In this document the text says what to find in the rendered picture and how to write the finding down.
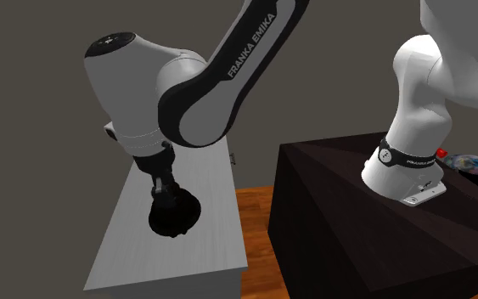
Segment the multicoloured patterned ball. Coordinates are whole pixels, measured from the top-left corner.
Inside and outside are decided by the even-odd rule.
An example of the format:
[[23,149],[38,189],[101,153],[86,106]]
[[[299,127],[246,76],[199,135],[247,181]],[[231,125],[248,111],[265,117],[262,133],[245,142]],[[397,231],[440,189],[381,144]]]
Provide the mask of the multicoloured patterned ball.
[[478,186],[478,155],[450,155],[443,162]]

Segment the grey chest of drawers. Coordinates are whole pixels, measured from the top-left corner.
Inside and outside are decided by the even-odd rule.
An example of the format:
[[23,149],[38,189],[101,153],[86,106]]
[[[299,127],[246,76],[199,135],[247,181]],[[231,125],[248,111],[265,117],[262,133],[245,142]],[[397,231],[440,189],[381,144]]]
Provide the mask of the grey chest of drawers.
[[132,166],[84,290],[111,299],[240,299],[248,263],[228,142],[175,146],[174,177],[201,204],[197,223],[175,238],[148,223],[152,181]]

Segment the dark robot stand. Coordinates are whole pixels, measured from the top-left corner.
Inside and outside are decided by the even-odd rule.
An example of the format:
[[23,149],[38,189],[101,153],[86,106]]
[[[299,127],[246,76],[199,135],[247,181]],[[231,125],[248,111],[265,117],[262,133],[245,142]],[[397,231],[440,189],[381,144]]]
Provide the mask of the dark robot stand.
[[410,207],[362,181],[380,133],[282,144],[268,234],[290,299],[470,299],[478,294],[478,186]]

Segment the black bowl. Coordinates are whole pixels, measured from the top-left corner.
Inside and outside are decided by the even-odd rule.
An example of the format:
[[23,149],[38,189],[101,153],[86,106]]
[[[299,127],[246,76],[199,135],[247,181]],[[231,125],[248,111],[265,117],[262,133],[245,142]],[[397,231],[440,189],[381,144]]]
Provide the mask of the black bowl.
[[149,226],[157,234],[175,238],[186,234],[199,220],[201,204],[186,189],[172,194],[152,190],[153,202],[149,212]]

